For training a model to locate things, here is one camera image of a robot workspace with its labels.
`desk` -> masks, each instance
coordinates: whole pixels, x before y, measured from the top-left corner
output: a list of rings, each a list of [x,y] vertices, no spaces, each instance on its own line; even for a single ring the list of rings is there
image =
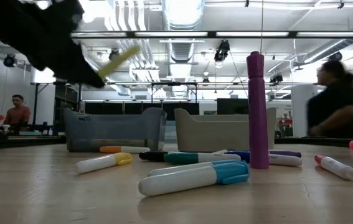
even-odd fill
[[[133,156],[131,165],[84,175],[74,163],[99,156],[65,145],[0,149],[0,223],[6,224],[353,224],[353,182],[315,168],[324,153],[353,166],[346,148],[276,145],[303,154],[303,166],[252,170],[248,182],[145,198],[138,182],[170,165]]]

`black marker cap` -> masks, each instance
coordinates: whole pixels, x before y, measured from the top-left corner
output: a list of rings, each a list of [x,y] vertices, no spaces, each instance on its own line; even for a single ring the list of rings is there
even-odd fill
[[[142,160],[154,161],[154,162],[165,162],[164,156],[168,152],[140,152],[139,158]]]

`orange shirt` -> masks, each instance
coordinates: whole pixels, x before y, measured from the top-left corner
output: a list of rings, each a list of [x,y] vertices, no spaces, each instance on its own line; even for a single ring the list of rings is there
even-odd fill
[[[26,106],[20,106],[19,108],[11,108],[7,111],[6,119],[3,124],[17,125],[23,121],[29,121],[31,112]]]

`orange marker cap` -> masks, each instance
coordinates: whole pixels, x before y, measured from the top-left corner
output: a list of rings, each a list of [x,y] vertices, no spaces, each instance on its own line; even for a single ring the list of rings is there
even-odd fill
[[[104,153],[117,153],[121,152],[121,146],[102,146],[100,152]]]

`gray plastic bin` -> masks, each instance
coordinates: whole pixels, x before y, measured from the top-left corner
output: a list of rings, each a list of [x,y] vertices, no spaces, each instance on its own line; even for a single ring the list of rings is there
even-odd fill
[[[95,115],[64,109],[65,136],[70,152],[98,152],[102,146],[145,146],[161,150],[166,112],[148,108],[139,115]]]

